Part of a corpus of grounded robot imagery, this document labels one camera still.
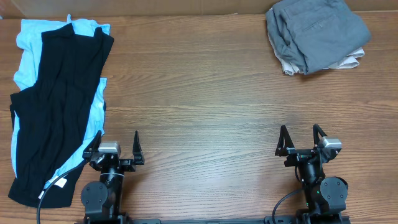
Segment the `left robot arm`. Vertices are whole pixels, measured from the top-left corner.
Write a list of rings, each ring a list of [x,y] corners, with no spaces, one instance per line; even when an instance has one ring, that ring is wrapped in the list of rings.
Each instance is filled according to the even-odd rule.
[[[136,166],[145,159],[136,131],[132,147],[132,159],[122,159],[117,141],[101,141],[97,132],[83,151],[83,159],[90,167],[100,172],[99,181],[86,184],[81,191],[81,202],[85,207],[84,223],[133,223],[126,212],[121,211],[124,174],[135,172]]]

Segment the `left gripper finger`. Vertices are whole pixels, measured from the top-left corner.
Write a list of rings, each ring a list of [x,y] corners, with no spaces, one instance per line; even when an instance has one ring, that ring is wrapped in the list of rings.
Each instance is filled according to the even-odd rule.
[[[101,143],[102,132],[98,131],[94,136],[93,140],[88,144],[88,146],[84,149],[82,158],[83,159],[91,159],[95,152],[98,152],[99,145]]]
[[[141,149],[141,145],[139,142],[139,134],[138,131],[135,131],[134,134],[134,142],[133,142],[133,147],[132,147],[132,153],[134,156],[134,163],[135,165],[144,165],[145,159],[144,155]]]

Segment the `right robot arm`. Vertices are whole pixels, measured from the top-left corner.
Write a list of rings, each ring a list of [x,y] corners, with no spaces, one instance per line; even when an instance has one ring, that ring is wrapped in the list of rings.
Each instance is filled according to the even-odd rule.
[[[284,165],[295,168],[301,188],[282,197],[274,206],[272,223],[349,223],[341,213],[346,209],[348,183],[341,177],[327,177],[323,165],[335,159],[342,150],[342,142],[328,136],[319,125],[313,125],[313,147],[296,149],[286,126],[280,127],[275,155],[285,157]],[[304,193],[306,208],[293,216],[277,216],[280,204],[293,195]]]

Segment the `black t-shirt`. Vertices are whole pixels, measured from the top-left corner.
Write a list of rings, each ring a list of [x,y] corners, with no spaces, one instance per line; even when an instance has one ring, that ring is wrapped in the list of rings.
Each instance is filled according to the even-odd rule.
[[[83,143],[90,107],[114,39],[97,27],[93,36],[72,25],[42,34],[38,79],[11,95],[19,117],[17,184],[41,190]]]

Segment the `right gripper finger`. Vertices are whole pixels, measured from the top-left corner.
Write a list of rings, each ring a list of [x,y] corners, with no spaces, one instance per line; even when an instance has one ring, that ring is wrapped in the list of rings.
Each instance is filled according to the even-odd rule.
[[[295,152],[295,146],[285,125],[280,127],[279,141],[275,150],[276,156],[289,156]]]
[[[313,125],[313,141],[314,145],[317,146],[320,142],[320,138],[327,136],[318,124]]]

